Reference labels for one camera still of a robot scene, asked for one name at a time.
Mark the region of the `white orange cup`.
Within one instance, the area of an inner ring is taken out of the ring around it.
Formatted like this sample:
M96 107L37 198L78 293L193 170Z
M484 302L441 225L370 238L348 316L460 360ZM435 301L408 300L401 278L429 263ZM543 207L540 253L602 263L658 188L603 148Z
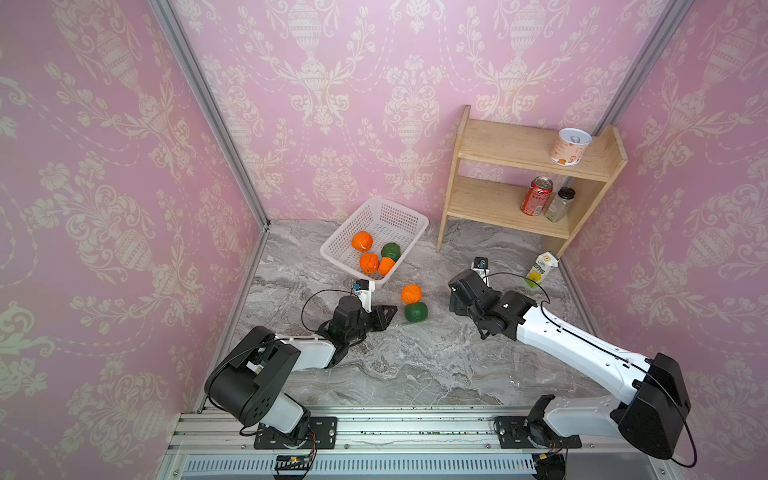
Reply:
M572 167L582 159L593 137L584 130L563 128L550 151L550 159L561 166Z

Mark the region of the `container green fruit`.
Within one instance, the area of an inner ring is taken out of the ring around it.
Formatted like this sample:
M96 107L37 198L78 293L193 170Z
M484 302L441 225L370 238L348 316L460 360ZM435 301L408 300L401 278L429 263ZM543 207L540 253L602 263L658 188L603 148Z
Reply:
M402 255L402 249L399 244L395 242L386 243L381 249L381 257L389 258L394 262L397 262Z
M428 306L424 302L407 305L404 310L404 315L409 323L423 322L429 316Z

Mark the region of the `clear clamshell container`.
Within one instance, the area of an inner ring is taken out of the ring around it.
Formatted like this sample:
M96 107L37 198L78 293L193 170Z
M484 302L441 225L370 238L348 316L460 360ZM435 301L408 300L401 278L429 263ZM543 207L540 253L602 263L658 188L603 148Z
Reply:
M399 307L396 328L422 337L436 335L442 326L445 286L437 281L416 278L396 282L395 286L393 298Z

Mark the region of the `glass spice jar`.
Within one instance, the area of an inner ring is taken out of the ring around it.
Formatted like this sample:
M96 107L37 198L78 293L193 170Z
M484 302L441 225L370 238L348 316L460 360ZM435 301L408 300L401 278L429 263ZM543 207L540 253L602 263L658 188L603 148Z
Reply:
M561 187L556 196L550 202L545 218L550 222L556 223L562 220L575 198L575 190L571 187Z

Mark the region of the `white plastic basket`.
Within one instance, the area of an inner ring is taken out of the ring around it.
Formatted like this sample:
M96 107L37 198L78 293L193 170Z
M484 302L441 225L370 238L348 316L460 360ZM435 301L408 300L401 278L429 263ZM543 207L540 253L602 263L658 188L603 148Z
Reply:
M416 242L425 232L427 217L411 208L381 197L372 197L352 213L320 247L321 256L346 274L356 279L375 282L377 286L386 283L404 263ZM367 233L372 238L371 248L363 252L353 246L358 233ZM381 257L386 244L395 243L400 247L400 256L386 275L378 270L365 273L360 258L367 253Z

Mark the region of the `aluminium frame rail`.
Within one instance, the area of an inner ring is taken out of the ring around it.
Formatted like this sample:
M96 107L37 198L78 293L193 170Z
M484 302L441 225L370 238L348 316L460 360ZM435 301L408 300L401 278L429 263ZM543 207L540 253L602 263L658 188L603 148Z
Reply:
M315 407L314 435L287 447L212 407L184 414L160 479L682 479L682 469L618 438L537 447L503 428L519 409Z

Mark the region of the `green white juice carton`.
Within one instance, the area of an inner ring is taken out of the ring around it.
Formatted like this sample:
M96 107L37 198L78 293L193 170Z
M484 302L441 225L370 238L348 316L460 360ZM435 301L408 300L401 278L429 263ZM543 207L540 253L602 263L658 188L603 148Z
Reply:
M526 283L530 288L543 284L546 276L559 266L559 259L551 252L540 254L526 275Z

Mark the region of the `peeled orange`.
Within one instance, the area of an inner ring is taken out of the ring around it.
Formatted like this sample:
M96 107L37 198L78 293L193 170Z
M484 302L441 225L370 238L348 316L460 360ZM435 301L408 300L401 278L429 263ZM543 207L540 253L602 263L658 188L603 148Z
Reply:
M373 246L373 237L366 231L360 231L352 237L350 244L359 252L368 252Z
M361 271L368 275L374 275L378 272L380 260L377 254L372 252L366 252L360 256L359 266Z

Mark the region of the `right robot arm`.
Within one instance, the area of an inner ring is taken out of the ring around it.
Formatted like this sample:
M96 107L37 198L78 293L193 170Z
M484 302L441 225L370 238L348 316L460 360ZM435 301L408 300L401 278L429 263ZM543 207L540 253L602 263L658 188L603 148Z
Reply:
M689 395L670 356L648 358L612 345L558 318L542 302L493 289L476 270L459 273L448 286L450 311L471 319L481 337L503 335L537 348L606 390L602 397L541 396L522 426L534 445L572 448L583 436L622 438L650 457L670 460L680 437L691 433Z

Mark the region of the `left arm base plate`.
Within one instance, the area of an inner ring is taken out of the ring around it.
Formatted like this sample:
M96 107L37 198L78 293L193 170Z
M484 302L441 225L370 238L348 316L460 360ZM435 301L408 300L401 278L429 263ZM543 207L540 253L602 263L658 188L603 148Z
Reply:
M319 449L333 450L338 430L337 417L307 417L289 433L260 425L254 437L255 450Z

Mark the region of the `container orange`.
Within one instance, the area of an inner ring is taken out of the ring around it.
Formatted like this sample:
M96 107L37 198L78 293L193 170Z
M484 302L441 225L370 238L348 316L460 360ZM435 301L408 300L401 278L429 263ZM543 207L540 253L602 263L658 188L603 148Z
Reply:
M395 266L396 261L390 257L383 256L379 262L378 273L384 277L390 273Z
M408 284L401 290L401 299L407 305L419 303L423 298L423 292L420 286Z

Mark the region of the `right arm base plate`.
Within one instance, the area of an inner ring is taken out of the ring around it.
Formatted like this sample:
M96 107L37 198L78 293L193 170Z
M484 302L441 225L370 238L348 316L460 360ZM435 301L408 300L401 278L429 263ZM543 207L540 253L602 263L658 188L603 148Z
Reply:
M542 421L529 422L523 416L495 417L492 428L502 449L546 449L557 453L582 447L578 435L559 436Z

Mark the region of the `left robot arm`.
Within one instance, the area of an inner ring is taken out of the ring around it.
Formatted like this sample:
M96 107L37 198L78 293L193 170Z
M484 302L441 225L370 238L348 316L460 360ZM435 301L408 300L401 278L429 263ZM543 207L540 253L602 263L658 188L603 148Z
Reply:
M370 333L385 331L397 312L394 305L372 305L350 294L309 337L280 336L255 327L209 374L206 397L242 426L263 425L297 444L311 437L311 413L283 393L289 376L335 367Z

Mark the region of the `red soda can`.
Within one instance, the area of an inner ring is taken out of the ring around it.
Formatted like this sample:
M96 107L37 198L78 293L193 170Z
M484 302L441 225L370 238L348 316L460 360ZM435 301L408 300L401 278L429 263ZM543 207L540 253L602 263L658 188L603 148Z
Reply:
M531 183L524 196L520 210L527 216L538 216L550 199L553 192L553 181L546 176L537 176Z

